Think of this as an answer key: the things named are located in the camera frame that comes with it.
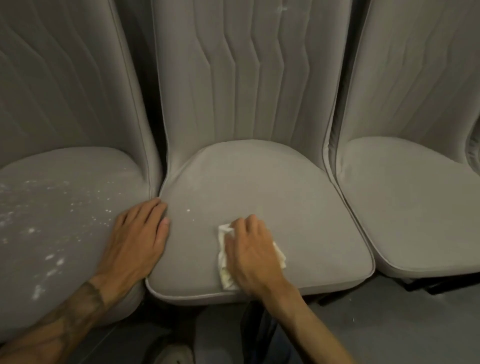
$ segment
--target gray floor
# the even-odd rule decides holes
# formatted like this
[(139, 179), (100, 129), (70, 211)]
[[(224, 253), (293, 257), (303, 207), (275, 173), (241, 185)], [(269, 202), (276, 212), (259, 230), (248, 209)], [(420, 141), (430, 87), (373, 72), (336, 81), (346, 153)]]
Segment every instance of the gray floor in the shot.
[[(197, 364), (240, 364), (244, 305), (212, 306), (197, 319)], [(314, 312), (359, 363), (471, 364), (480, 362), (480, 285), (444, 295), (408, 293), (376, 277)], [(98, 329), (69, 364), (141, 364), (148, 346), (167, 330), (151, 323), (122, 322)]]

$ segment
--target seat cushion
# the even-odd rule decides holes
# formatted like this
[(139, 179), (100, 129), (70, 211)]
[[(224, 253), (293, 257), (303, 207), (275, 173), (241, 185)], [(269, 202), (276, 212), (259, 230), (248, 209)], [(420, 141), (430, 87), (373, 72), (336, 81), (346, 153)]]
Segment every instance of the seat cushion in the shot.
[(150, 291), (176, 304), (240, 300), (217, 268), (219, 225), (256, 214), (287, 257), (303, 294), (350, 288), (373, 272), (371, 252), (327, 175), (292, 148), (241, 140), (208, 146), (167, 179), (172, 219)]
[[(89, 279), (115, 217), (148, 199), (139, 167), (111, 148), (59, 149), (0, 170), (0, 342)], [(104, 323), (128, 316), (141, 285)]]
[(392, 277), (480, 271), (480, 178), (468, 166), (406, 140), (350, 141), (340, 187)]

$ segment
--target channel-stitched backrest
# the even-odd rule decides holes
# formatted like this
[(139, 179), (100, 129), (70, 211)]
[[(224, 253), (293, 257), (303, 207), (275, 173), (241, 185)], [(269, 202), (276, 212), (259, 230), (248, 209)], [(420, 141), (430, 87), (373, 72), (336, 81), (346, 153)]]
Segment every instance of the channel-stitched backrest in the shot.
[(467, 162), (480, 115), (479, 19), (476, 0), (371, 1), (340, 96), (337, 166), (343, 146), (363, 136), (400, 137)]
[(323, 168), (351, 2), (154, 0), (170, 170), (236, 139), (291, 146)]
[(113, 0), (2, 0), (0, 167), (71, 146), (123, 150), (159, 176)]

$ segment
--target beige shoe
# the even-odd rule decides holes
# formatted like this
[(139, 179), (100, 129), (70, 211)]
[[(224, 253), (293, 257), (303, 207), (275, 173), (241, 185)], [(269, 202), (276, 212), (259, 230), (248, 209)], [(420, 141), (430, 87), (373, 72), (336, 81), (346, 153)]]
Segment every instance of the beige shoe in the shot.
[(193, 352), (183, 344), (167, 345), (152, 364), (194, 364)]

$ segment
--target jeans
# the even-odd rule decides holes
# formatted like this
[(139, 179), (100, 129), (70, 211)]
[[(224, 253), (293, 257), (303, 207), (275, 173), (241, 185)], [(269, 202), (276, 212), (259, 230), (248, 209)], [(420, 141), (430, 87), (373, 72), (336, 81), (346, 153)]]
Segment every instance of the jeans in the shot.
[(280, 324), (258, 302), (247, 306), (241, 337), (244, 364), (304, 363)]

